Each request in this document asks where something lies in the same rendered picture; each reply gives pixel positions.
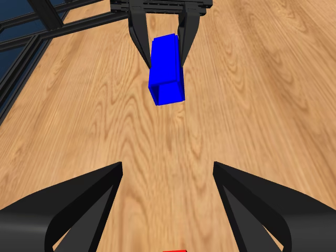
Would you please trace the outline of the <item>blue hollow socket block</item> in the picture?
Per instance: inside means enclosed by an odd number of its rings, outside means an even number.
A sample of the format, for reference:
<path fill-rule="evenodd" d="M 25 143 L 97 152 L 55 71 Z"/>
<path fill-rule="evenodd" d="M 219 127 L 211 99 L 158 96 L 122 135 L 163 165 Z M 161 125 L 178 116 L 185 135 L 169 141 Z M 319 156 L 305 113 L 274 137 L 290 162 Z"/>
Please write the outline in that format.
<path fill-rule="evenodd" d="M 156 37 L 152 41 L 148 88 L 157 106 L 185 100 L 178 45 L 179 38 L 176 34 Z"/>

